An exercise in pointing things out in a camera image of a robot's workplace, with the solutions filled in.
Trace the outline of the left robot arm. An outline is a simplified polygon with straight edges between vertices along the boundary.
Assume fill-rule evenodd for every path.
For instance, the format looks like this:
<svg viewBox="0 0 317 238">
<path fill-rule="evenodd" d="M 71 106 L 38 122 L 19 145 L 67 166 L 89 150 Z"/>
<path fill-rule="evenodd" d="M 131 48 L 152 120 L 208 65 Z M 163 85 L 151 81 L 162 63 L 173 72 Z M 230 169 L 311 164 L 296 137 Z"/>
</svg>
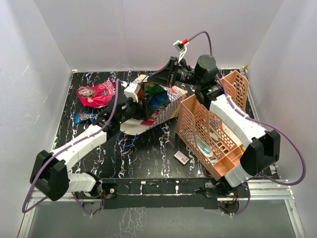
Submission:
<svg viewBox="0 0 317 238">
<path fill-rule="evenodd" d="M 89 172 L 75 174 L 72 167 L 117 135 L 121 126 L 133 119 L 147 120 L 153 112 L 146 98 L 137 102 L 131 97 L 120 97 L 117 102 L 111 99 L 79 136 L 52 152 L 43 150 L 37 154 L 30 177 L 31 186 L 52 201 L 59 200 L 68 192 L 85 192 L 92 198 L 100 196 L 100 178 Z"/>
</svg>

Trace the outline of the red snack packet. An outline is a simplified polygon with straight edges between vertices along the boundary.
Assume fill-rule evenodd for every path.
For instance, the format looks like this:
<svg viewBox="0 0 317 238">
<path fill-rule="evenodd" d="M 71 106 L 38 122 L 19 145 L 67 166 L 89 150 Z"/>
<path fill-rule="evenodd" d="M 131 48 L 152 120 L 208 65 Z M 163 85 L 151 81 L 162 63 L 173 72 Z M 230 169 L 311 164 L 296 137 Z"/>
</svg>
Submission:
<svg viewBox="0 0 317 238">
<path fill-rule="evenodd" d="M 153 125 L 155 121 L 157 120 L 158 115 L 159 115 L 159 111 L 155 111 L 148 120 L 142 121 L 141 124 L 147 125 L 147 126 Z"/>
</svg>

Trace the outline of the pink snack bag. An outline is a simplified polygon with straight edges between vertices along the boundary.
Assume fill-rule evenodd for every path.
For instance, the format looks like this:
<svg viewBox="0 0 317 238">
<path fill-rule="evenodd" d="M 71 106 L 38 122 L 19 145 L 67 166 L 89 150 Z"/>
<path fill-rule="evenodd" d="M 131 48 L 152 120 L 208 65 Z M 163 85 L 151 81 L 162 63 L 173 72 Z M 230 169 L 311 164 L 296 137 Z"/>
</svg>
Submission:
<svg viewBox="0 0 317 238">
<path fill-rule="evenodd" d="M 115 95 L 115 83 L 107 80 L 96 86 L 81 86 L 76 93 L 83 106 L 102 108 L 107 106 Z"/>
</svg>

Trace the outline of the checkered paper bag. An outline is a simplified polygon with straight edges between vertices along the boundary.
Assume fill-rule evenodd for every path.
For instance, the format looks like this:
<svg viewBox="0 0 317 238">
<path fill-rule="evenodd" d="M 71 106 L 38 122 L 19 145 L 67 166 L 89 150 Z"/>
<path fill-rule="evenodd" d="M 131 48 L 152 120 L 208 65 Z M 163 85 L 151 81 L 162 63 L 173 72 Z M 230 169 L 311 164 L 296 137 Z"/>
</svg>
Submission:
<svg viewBox="0 0 317 238">
<path fill-rule="evenodd" d="M 187 91 L 177 86 L 164 87 L 149 82 L 151 74 L 141 74 L 124 89 L 127 99 L 140 106 L 140 115 L 123 122 L 120 131 L 127 135 L 140 135 L 149 129 L 178 116 L 180 104 Z"/>
</svg>

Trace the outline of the blue candy bar wrapper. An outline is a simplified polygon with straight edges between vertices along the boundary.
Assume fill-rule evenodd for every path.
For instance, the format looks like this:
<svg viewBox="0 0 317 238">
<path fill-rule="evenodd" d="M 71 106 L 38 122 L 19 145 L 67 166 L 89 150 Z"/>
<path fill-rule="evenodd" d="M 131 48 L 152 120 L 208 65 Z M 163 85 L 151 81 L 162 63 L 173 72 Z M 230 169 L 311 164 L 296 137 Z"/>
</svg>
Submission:
<svg viewBox="0 0 317 238">
<path fill-rule="evenodd" d="M 85 121 L 93 123 L 97 119 L 98 114 L 93 113 L 77 113 L 75 117 L 75 123 L 79 124 Z"/>
</svg>

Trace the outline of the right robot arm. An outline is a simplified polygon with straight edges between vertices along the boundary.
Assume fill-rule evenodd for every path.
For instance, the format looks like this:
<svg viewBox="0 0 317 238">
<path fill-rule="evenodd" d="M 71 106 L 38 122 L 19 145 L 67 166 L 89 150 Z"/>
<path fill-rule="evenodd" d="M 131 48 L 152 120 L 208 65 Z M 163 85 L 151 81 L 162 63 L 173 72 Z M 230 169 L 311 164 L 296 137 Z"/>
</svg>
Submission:
<svg viewBox="0 0 317 238">
<path fill-rule="evenodd" d="M 171 57 L 166 66 L 149 76 L 148 81 L 172 87 L 175 82 L 195 85 L 198 101 L 218 116 L 242 142 L 246 151 L 237 166 L 226 172 L 221 192 L 228 197 L 238 192 L 239 185 L 258 175 L 279 160 L 280 134 L 277 129 L 267 131 L 262 123 L 255 123 L 235 104 L 218 76 L 213 56 L 201 55 L 194 68 L 184 59 Z"/>
</svg>

